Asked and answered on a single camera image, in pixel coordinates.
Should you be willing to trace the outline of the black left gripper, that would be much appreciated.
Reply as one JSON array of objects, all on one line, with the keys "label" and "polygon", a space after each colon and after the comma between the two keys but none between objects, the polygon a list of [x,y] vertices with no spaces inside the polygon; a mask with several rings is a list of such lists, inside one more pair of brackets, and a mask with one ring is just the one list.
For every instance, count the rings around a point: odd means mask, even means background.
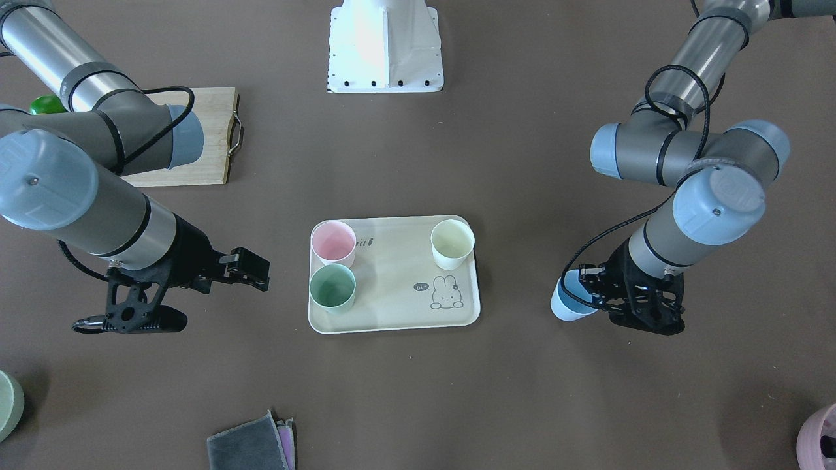
[{"label": "black left gripper", "polygon": [[683,311],[684,274],[664,268],[661,277],[646,274],[630,255],[624,241],[601,265],[579,265],[582,283],[603,283],[589,294],[594,309],[605,311]]}]

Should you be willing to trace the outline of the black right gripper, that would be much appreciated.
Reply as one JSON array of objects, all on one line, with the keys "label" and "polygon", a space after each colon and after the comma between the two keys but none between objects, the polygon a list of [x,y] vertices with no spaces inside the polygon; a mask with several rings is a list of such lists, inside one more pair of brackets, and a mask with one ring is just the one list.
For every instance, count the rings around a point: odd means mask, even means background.
[{"label": "black right gripper", "polygon": [[244,247],[228,254],[219,253],[197,227],[180,216],[175,221],[175,239],[161,261],[154,265],[154,282],[164,288],[186,287],[203,294],[209,294],[212,281],[268,291],[270,263],[267,259]]}]

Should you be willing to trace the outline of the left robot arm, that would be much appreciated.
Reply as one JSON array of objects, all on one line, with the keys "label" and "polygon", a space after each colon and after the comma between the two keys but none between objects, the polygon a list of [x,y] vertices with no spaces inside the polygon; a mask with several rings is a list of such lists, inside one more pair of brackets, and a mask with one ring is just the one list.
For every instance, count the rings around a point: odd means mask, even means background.
[{"label": "left robot arm", "polygon": [[603,264],[568,266],[555,313],[660,317],[682,313],[684,271],[743,237],[765,212],[790,142],[776,125],[747,120],[711,134],[711,105],[726,71],[771,20],[834,15],[833,1],[705,1],[669,65],[648,78],[624,124],[594,135],[589,160],[618,180],[671,187],[663,203]]}]

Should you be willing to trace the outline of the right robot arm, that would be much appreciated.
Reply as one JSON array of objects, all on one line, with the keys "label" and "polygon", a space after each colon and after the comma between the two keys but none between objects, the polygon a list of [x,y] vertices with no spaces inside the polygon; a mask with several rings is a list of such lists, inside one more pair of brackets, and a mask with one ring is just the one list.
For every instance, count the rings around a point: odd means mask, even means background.
[{"label": "right robot arm", "polygon": [[207,292],[212,281],[268,288],[269,263],[223,254],[125,180],[194,163],[205,132],[186,105],[155,104],[50,1],[3,1],[2,45],[59,95],[65,112],[2,107],[2,216],[108,262],[113,287]]}]

